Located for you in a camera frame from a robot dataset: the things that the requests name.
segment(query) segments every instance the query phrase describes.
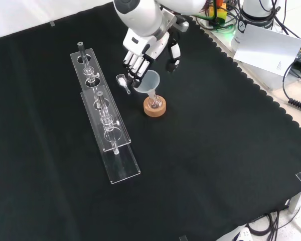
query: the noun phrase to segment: scalloped edge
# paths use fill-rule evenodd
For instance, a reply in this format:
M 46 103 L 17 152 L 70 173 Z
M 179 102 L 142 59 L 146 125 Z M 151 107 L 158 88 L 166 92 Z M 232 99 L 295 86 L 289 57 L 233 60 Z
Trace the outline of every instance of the scalloped edge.
M 261 86 L 260 86 L 260 85 L 254 83 L 254 80 L 253 80 L 253 79 L 248 78 L 248 77 L 247 77 L 247 74 L 244 73 L 244 72 L 242 71 L 242 68 L 240 68 L 240 67 L 238 66 L 238 63 L 235 62 L 234 59 L 233 59 L 232 57 L 228 56 L 227 53 L 225 53 L 220 47 L 218 47 L 218 46 L 217 46 L 217 43 L 210 37 L 210 35 L 208 35 L 207 33 L 205 33 L 204 29 L 202 29 L 201 26 L 198 25 L 198 24 L 196 23 L 196 21 L 195 21 L 192 17 L 186 17 L 186 19 L 187 19 L 191 24 L 194 24 L 194 25 L 200 30 L 200 32 L 202 32 L 202 34 L 203 34 L 205 37 L 207 37 L 207 38 L 215 45 L 215 48 L 216 48 L 219 52 L 222 53 L 221 55 L 223 56 L 223 58 L 226 58 L 228 61 L 232 61 L 231 64 L 233 64 L 233 65 L 236 67 L 236 69 L 241 73 L 241 75 L 245 76 L 245 78 L 251 82 L 251 84 L 253 85 L 253 88 L 257 89 L 258 92 L 259 92 L 261 95 L 265 96 L 271 104 L 276 105 L 276 107 L 277 107 L 278 109 L 280 109 L 281 112 L 284 112 L 284 118 L 287 118 L 288 120 L 290 120 L 290 121 L 293 123 L 294 127 L 295 127 L 295 128 L 297 127 L 298 130 L 299 130 L 299 132 L 301 132 L 300 124 L 299 124 L 298 122 L 296 122 L 295 120 L 293 120 L 292 115 L 288 114 L 288 113 L 286 112 L 286 110 L 285 110 L 283 107 L 280 107 L 280 103 L 279 103 L 279 102 L 275 101 L 275 100 L 273 99 L 272 96 L 268 95 L 267 92 L 266 92 L 265 90 L 261 89 Z

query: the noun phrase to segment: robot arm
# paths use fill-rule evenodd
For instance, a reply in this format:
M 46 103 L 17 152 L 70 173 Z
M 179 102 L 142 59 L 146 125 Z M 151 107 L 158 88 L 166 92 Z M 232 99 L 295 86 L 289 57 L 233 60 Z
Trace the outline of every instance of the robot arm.
M 115 9 L 121 20 L 129 27 L 123 45 L 128 50 L 124 65 L 133 79 L 133 87 L 138 87 L 150 64 L 167 45 L 169 28 L 186 31 L 188 23 L 179 23 L 177 17 L 160 4 L 175 12 L 192 15 L 198 13 L 206 0 L 114 0 Z M 179 63 L 180 49 L 177 43 L 171 47 L 174 64 Z

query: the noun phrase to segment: clear acrylic rack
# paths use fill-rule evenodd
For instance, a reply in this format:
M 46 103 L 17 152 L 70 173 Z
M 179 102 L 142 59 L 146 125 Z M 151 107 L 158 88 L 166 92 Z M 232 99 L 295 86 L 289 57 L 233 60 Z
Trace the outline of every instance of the clear acrylic rack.
M 82 99 L 94 131 L 110 183 L 140 174 L 129 146 L 131 139 L 110 93 L 94 51 L 78 43 L 70 55 L 81 88 Z

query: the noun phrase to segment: green cable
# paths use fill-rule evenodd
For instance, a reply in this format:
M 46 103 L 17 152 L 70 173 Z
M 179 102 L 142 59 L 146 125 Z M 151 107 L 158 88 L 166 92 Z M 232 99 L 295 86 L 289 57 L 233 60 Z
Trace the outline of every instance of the green cable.
M 217 7 L 216 7 L 216 0 L 213 0 L 213 8 L 214 8 L 214 15 L 212 17 L 205 17 L 202 15 L 193 15 L 194 17 L 197 17 L 199 19 L 204 19 L 204 20 L 215 20 L 217 18 Z

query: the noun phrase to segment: black cloth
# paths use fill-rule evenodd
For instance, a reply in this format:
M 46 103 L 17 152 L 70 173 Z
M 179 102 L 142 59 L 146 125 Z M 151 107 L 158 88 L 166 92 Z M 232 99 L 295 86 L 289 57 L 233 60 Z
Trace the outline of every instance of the black cloth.
M 0 38 L 0 240 L 216 240 L 301 191 L 301 129 L 194 23 L 152 65 L 161 118 L 127 96 L 112 4 Z M 93 48 L 141 175 L 111 185 L 70 54 Z

